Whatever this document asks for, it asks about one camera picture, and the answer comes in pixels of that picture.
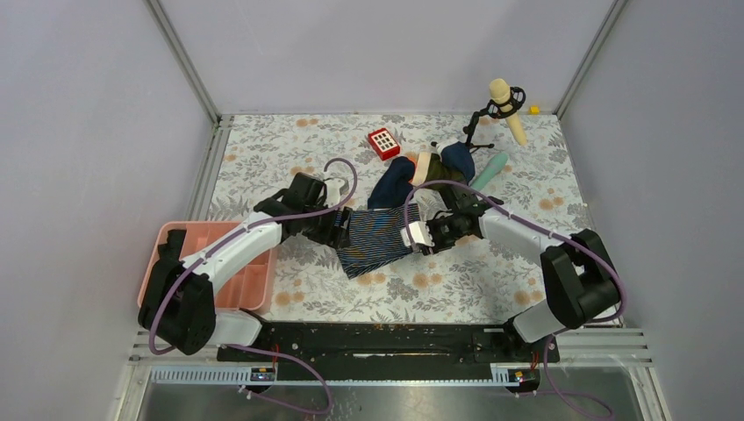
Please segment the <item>navy striped underwear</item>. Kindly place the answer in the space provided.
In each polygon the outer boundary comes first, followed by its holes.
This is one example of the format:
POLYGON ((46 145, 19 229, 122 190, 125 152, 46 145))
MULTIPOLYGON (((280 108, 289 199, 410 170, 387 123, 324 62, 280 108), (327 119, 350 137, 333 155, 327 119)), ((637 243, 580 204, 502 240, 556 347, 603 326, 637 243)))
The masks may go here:
POLYGON ((345 275, 354 279, 411 254, 403 229, 404 206, 354 210, 348 225, 349 245, 337 250, 345 275))

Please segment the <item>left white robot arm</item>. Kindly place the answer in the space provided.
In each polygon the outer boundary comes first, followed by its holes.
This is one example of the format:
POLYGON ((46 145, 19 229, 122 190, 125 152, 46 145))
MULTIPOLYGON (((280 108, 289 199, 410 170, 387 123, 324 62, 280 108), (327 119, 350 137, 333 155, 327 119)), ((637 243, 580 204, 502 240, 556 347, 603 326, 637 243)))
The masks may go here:
POLYGON ((249 215, 205 248, 161 257, 151 267, 138 322, 154 355, 192 355, 207 345, 238 346, 250 360, 272 348, 270 334, 247 309, 220 309, 218 293, 255 258, 293 236, 324 246, 346 245, 356 180, 299 173, 290 186, 258 202, 249 215))

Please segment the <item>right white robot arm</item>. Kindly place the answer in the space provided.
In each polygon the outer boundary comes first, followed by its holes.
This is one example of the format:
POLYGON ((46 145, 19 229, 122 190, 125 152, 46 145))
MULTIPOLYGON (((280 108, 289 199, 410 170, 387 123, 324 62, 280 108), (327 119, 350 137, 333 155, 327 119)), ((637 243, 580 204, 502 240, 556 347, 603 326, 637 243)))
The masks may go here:
POLYGON ((404 240, 424 254, 434 254, 475 236, 503 244, 540 267, 544 299, 505 324, 503 348, 512 360, 527 360, 539 340, 577 329, 622 304, 618 274, 594 231, 551 232, 490 197, 466 195, 450 206, 443 217, 407 224, 404 240))

